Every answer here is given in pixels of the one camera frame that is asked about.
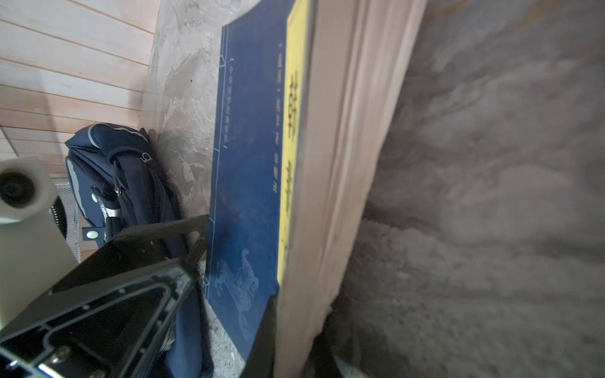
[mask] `screw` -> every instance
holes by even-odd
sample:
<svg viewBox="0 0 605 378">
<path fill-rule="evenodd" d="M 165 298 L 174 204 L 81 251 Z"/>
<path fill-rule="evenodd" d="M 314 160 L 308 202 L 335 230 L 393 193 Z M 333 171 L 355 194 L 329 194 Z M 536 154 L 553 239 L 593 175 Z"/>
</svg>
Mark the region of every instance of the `screw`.
<svg viewBox="0 0 605 378">
<path fill-rule="evenodd" d="M 95 370 L 88 378 L 105 378 L 105 372 L 103 370 Z"/>
<path fill-rule="evenodd" d="M 67 357 L 69 357 L 70 354 L 71 348 L 67 345 L 63 345 L 54 351 L 53 355 L 50 357 L 50 363 L 61 363 L 67 360 Z"/>
</svg>

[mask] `metal mesh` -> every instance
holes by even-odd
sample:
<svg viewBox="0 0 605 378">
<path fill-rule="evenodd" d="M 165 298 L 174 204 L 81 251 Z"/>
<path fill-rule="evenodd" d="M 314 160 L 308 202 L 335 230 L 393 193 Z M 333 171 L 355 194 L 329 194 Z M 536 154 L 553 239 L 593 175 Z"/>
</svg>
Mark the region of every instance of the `metal mesh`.
<svg viewBox="0 0 605 378">
<path fill-rule="evenodd" d="M 54 185 L 57 187 L 61 202 L 63 202 L 65 217 L 67 218 L 67 237 L 65 241 L 76 260 L 80 262 L 80 220 L 76 199 L 69 183 L 55 183 Z"/>
</svg>

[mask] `blue book cover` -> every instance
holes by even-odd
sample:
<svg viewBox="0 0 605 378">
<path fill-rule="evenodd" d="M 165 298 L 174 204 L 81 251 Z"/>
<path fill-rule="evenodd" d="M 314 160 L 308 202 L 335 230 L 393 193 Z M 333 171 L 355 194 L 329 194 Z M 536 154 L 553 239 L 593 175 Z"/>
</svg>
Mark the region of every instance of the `blue book cover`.
<svg viewBox="0 0 605 378">
<path fill-rule="evenodd" d="M 285 267 L 309 8 L 262 0 L 223 27 L 204 294 L 244 360 Z"/>
</svg>

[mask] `yellow label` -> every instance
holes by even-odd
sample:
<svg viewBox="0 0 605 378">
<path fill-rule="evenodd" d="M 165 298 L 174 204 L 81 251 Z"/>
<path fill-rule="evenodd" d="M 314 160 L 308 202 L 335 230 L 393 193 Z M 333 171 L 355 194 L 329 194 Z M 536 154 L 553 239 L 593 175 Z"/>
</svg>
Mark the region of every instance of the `yellow label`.
<svg viewBox="0 0 605 378">
<path fill-rule="evenodd" d="M 282 283 L 290 241 L 292 193 L 300 133 L 301 98 L 307 57 L 310 0 L 296 0 L 286 25 L 286 73 L 284 78 L 284 128 L 281 150 L 280 246 L 277 281 Z"/>
</svg>

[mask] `dark blue bag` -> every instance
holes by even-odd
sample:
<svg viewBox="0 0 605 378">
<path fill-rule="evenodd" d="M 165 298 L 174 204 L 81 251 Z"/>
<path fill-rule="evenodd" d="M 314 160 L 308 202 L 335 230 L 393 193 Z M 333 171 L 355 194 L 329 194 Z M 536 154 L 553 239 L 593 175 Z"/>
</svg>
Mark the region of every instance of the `dark blue bag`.
<svg viewBox="0 0 605 378">
<path fill-rule="evenodd" d="M 144 129 L 97 123 L 81 129 L 65 144 L 69 147 L 67 172 L 80 211 L 93 226 L 105 228 L 97 240 L 99 246 L 124 228 L 180 219 L 177 199 L 165 183 L 166 175 Z M 157 247 L 169 258 L 187 255 L 181 236 L 160 244 Z M 200 292 L 194 287 L 177 311 L 175 340 L 163 356 L 174 378 L 212 376 Z M 151 371 L 150 375 L 159 374 Z"/>
</svg>

